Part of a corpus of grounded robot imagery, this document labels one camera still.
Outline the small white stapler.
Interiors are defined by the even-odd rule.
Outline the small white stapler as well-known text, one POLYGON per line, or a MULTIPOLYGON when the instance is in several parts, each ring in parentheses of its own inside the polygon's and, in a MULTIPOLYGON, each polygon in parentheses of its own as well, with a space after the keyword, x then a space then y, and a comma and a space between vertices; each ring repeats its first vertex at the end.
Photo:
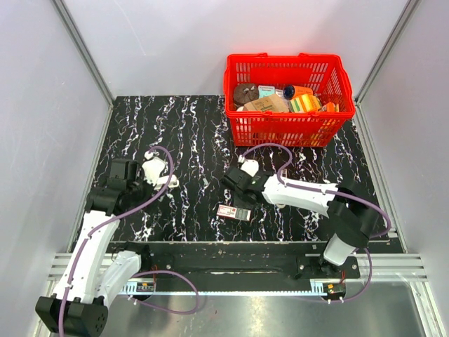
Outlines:
POLYGON ((168 183, 168 188, 176 188, 180 185, 176 175, 159 177, 157 180, 159 187, 163 187, 166 183, 168 183))

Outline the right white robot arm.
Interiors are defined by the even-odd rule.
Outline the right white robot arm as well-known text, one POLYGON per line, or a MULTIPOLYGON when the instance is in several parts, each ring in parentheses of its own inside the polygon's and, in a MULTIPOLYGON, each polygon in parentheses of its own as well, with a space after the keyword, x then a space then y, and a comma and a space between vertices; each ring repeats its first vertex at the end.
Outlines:
POLYGON ((365 249, 379 220, 376 205, 335 183, 318 184, 284 179, 270 171, 253 175, 230 167, 221 183, 248 204, 282 204, 316 212, 329 219, 334 234, 328 240, 319 270, 328 278, 338 276, 357 249, 365 249))

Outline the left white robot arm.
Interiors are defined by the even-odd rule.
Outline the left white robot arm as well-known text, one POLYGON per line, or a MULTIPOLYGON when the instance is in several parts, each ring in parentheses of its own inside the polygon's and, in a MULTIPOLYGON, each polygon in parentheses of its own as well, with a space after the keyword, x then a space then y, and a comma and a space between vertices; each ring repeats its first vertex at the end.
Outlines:
POLYGON ((100 336, 109 307, 128 280, 151 272, 149 249, 137 244, 127 244, 104 272, 100 267, 120 217, 148 205, 153 193, 171 179, 162 174, 166 167, 157 157, 143 164, 115 159, 105 181, 89 192, 79 240, 67 267, 52 294, 40 297, 35 306, 50 332, 100 336))

